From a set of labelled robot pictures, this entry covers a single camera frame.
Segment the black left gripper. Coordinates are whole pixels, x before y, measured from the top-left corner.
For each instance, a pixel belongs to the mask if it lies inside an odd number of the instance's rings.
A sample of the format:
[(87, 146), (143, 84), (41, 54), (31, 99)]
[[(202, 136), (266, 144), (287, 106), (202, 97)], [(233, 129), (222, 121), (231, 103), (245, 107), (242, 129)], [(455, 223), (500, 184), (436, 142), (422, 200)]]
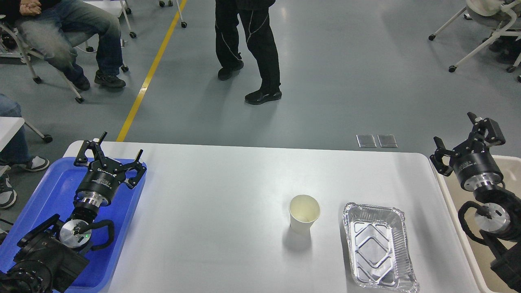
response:
[[(88, 166), (88, 171), (76, 190), (76, 196), (84, 199), (94, 195), (101, 200), (99, 206), (109, 206), (112, 203), (121, 182), (129, 189), (134, 189), (147, 171), (147, 167), (140, 161), (143, 149), (139, 150), (134, 161), (125, 165), (120, 161), (107, 159), (101, 148), (106, 135), (107, 132), (104, 131), (98, 141), (84, 140), (73, 162), (75, 166)], [(89, 162), (89, 165), (86, 158), (88, 150), (94, 156), (94, 161)], [(127, 178), (128, 171), (136, 171), (135, 176)]]

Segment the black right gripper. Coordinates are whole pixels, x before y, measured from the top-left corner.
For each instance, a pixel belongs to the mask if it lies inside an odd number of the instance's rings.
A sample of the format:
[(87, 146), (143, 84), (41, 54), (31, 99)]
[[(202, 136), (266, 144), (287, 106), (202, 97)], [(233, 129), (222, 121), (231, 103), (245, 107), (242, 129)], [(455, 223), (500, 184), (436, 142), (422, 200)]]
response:
[[(473, 112), (468, 112), (467, 116), (473, 123), (467, 139), (467, 150), (480, 153), (461, 155), (463, 143), (449, 150), (445, 148), (443, 140), (435, 136), (436, 150), (430, 160), (439, 174), (448, 177), (454, 171), (461, 188), (473, 192), (479, 187), (503, 182), (504, 176), (488, 152), (494, 146), (504, 145), (506, 138), (495, 120), (478, 117)], [(450, 158), (449, 165), (443, 163), (444, 157)]]

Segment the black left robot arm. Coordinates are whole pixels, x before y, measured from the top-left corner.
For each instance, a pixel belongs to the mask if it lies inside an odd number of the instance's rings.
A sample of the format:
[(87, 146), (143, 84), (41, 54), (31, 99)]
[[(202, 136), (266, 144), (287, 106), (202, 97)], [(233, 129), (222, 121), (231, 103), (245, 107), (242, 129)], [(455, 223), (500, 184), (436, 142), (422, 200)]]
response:
[(97, 293), (111, 278), (147, 166), (85, 140), (52, 163), (1, 245), (2, 293)]

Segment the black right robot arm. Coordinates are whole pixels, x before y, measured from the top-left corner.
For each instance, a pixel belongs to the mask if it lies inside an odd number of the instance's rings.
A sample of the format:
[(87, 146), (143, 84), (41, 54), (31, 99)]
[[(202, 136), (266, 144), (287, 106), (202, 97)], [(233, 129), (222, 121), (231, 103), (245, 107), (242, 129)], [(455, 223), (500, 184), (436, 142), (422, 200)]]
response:
[(520, 198), (506, 189), (504, 176), (490, 148), (506, 142), (498, 123), (472, 112), (468, 138), (445, 148), (434, 137), (435, 152), (429, 157), (438, 174), (455, 174), (460, 187), (474, 195), (474, 201), (462, 204), (457, 212), (463, 233), (472, 241), (488, 247), (494, 255), (492, 271), (514, 291), (520, 291)]

